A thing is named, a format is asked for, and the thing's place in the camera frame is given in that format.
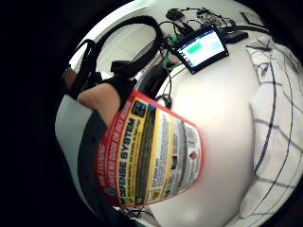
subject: dark background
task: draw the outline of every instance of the dark background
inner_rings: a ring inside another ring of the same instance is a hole
[[[9,1],[1,8],[3,226],[105,226],[81,202],[54,136],[60,77],[75,46],[124,0]],[[240,2],[303,60],[294,0]],[[302,181],[264,226],[300,226]]]

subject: black strap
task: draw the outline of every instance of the black strap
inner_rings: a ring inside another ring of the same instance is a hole
[[[270,35],[270,32],[268,30],[256,26],[228,26],[225,27],[224,29],[227,32],[237,31],[237,30],[251,30],[251,31],[258,31]]]
[[[149,63],[152,58],[157,53],[160,44],[163,39],[163,33],[160,29],[157,22],[151,16],[137,16],[130,18],[120,24],[114,26],[110,29],[91,49],[91,51],[87,54],[87,58],[82,59],[84,62],[81,63],[80,71],[71,87],[69,95],[73,98],[77,98],[82,85],[91,75],[96,73],[96,66],[97,66],[97,59],[98,55],[102,50],[102,47],[105,44],[105,41],[118,29],[122,28],[123,26],[132,25],[132,24],[144,24],[147,26],[151,26],[155,30],[155,39],[152,42],[152,46],[144,55],[138,58],[135,61],[131,61],[128,64],[121,65],[117,67],[114,71],[115,75],[119,75],[125,77],[127,79],[132,78],[137,74],[141,69],[143,69],[147,63]]]

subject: small screen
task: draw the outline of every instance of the small screen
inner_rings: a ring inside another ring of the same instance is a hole
[[[203,61],[224,52],[224,47],[217,33],[209,30],[179,47],[177,51],[190,67],[196,67]]]

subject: green display screen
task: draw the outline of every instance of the green display screen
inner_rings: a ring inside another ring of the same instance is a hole
[[[187,52],[188,54],[193,54],[194,52],[196,52],[198,49],[202,48],[201,43],[196,43],[195,45],[191,46]]]

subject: barcode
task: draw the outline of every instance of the barcode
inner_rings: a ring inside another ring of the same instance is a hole
[[[197,143],[197,137],[193,129],[186,127],[186,134],[187,134],[187,146],[190,148],[195,147]]]
[[[177,154],[177,151],[178,151],[178,137],[174,134],[173,135],[173,145],[172,145],[172,147],[173,147],[173,154]]]

